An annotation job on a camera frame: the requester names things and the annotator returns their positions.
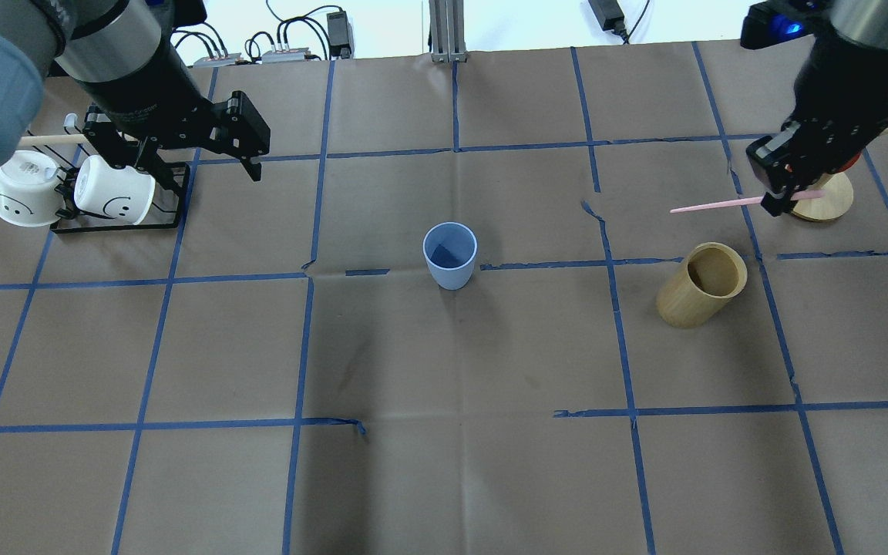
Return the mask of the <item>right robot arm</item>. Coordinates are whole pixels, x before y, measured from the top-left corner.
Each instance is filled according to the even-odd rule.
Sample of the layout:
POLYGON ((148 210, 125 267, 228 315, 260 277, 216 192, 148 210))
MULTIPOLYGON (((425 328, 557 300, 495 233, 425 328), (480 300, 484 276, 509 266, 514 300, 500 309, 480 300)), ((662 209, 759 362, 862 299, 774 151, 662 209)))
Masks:
POLYGON ((789 214, 797 196, 841 173, 888 129, 888 1, 762 1, 743 20, 740 45, 759 50, 813 35, 794 85, 794 108, 747 157, 765 186, 761 205, 789 214))

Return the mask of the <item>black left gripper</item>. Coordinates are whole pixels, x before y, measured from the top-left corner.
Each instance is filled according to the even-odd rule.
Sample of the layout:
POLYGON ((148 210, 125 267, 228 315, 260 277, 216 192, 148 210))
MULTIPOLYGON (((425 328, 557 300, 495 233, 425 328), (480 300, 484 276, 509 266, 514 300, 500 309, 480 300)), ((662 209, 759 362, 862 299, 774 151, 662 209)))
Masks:
POLYGON ((152 109, 135 123, 91 105, 83 133, 109 165, 133 166, 148 173, 177 203, 186 199, 186 166, 164 166, 162 150, 207 149, 224 154, 242 163, 250 179, 260 182, 260 158, 268 154, 271 143, 271 128, 240 90, 218 103, 201 99, 176 115, 158 116, 152 109))

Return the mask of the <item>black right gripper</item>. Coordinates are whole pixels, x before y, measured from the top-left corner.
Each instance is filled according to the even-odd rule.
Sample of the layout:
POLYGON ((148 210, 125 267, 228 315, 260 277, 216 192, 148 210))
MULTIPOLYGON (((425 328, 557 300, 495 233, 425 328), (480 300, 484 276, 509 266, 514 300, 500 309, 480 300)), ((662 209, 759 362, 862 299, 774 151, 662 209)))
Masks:
POLYGON ((859 159, 864 137, 863 124, 807 117, 786 120, 779 133, 750 143, 746 156, 765 188, 760 207, 772 217, 788 214, 794 194, 859 159))

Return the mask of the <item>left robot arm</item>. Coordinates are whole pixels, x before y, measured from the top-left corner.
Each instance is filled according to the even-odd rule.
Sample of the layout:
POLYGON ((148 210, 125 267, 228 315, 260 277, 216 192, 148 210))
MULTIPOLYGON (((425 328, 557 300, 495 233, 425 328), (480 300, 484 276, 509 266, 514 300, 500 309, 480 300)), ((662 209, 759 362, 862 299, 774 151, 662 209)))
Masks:
POLYGON ((0 1, 0 166, 38 115, 50 67, 94 102, 89 144, 116 169, 175 187, 160 151, 200 148, 261 179, 271 131, 242 91, 217 104, 198 90, 170 43, 207 20, 201 1, 0 1))

